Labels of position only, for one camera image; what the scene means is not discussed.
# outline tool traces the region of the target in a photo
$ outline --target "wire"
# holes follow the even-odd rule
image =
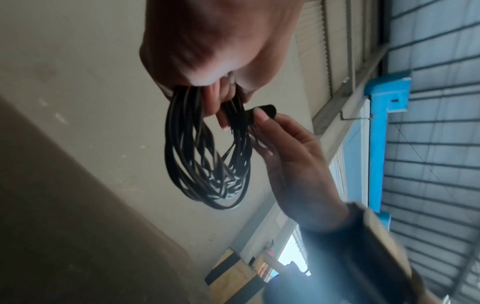
[[[221,108],[230,122],[245,114],[239,95]],[[187,197],[218,210],[240,204],[250,182],[252,144],[246,124],[232,127],[232,134],[232,145],[220,157],[213,134],[204,123],[201,89],[175,90],[165,123],[165,164],[170,179]],[[239,193],[230,205],[216,202],[232,199]]]

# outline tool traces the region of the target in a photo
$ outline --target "corrugated roof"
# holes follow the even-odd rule
[[[480,303],[480,1],[392,0],[390,32],[412,94],[389,114],[382,210],[433,292]]]

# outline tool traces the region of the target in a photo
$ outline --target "black cable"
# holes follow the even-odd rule
[[[274,117],[275,108],[266,107],[267,114]],[[253,122],[252,110],[245,111],[239,94],[222,103],[221,108],[233,134],[233,143],[222,157],[215,149],[212,132],[204,123],[200,87],[175,90],[165,123],[165,164],[170,179],[189,198],[218,210],[233,208],[244,198],[250,182],[252,157],[248,133]],[[239,193],[230,205],[216,202],[232,199]]]

